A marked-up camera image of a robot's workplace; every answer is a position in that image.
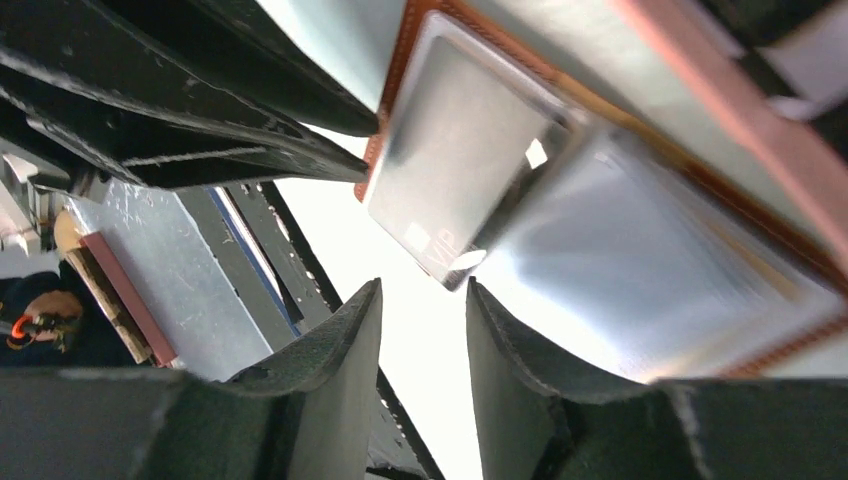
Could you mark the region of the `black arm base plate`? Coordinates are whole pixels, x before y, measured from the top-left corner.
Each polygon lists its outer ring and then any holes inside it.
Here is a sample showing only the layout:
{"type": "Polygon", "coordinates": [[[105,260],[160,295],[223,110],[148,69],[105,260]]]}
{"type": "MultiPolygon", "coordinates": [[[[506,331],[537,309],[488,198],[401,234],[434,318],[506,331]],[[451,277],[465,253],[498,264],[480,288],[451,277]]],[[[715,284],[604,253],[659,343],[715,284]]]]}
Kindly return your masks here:
{"type": "MultiPolygon", "coordinates": [[[[184,191],[180,201],[270,348],[317,327],[342,299],[272,182],[184,191]]],[[[443,474],[384,372],[376,377],[366,476],[440,479],[443,474]]]]}

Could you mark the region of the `brown leather card holder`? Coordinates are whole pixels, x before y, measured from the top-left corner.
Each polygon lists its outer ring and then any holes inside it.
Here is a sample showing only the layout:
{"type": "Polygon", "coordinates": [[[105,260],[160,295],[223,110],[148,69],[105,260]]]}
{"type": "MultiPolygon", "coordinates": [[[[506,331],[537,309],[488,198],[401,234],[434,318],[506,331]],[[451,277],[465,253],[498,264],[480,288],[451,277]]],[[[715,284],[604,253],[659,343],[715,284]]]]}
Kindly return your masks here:
{"type": "Polygon", "coordinates": [[[366,153],[370,178],[357,190],[363,205],[432,9],[504,48],[578,121],[563,151],[549,141],[528,151],[530,168],[480,232],[488,249],[466,279],[558,346],[634,382],[846,375],[847,278],[825,250],[601,95],[578,63],[466,2],[406,3],[366,153]]]}

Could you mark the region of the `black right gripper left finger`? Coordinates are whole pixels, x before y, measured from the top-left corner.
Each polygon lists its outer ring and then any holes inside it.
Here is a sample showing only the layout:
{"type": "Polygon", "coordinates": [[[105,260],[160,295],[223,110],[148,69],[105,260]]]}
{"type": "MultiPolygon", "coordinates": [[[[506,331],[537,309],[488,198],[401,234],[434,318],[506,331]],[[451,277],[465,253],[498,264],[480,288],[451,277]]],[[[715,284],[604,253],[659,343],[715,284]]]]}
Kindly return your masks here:
{"type": "Polygon", "coordinates": [[[5,479],[361,479],[382,285],[227,382],[183,370],[1,373],[5,479]]]}

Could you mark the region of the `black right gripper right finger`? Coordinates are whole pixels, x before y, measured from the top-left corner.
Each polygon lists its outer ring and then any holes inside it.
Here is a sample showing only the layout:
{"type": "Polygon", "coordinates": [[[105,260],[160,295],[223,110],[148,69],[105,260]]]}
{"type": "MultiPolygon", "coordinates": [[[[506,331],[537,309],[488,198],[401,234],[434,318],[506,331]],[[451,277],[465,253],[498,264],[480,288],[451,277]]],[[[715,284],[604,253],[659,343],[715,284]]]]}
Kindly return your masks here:
{"type": "Polygon", "coordinates": [[[476,430],[487,479],[843,479],[847,384],[635,383],[597,368],[467,286],[476,430]]]}

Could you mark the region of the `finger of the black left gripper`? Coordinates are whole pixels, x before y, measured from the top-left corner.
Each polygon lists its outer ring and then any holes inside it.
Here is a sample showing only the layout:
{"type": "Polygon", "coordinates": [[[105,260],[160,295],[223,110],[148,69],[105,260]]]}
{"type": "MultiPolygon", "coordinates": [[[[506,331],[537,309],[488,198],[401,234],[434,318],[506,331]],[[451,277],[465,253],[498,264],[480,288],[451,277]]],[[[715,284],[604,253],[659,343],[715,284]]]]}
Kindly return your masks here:
{"type": "Polygon", "coordinates": [[[302,52],[256,1],[109,1],[189,67],[302,123],[355,137],[376,114],[302,52]]]}
{"type": "Polygon", "coordinates": [[[1,5],[1,149],[73,181],[85,171],[181,189],[275,179],[360,182],[366,164],[191,69],[109,1],[1,5]]]}

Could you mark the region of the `pink oval plastic tray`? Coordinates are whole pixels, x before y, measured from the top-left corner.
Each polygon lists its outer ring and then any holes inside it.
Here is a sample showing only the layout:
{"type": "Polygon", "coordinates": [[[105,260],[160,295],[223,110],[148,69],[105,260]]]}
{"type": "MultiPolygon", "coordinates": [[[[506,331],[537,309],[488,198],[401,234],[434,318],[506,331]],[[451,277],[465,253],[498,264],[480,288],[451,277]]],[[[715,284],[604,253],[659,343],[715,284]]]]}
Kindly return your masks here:
{"type": "Polygon", "coordinates": [[[749,150],[847,266],[847,166],[813,129],[786,119],[719,46],[688,1],[617,1],[615,9],[721,128],[749,150]]]}

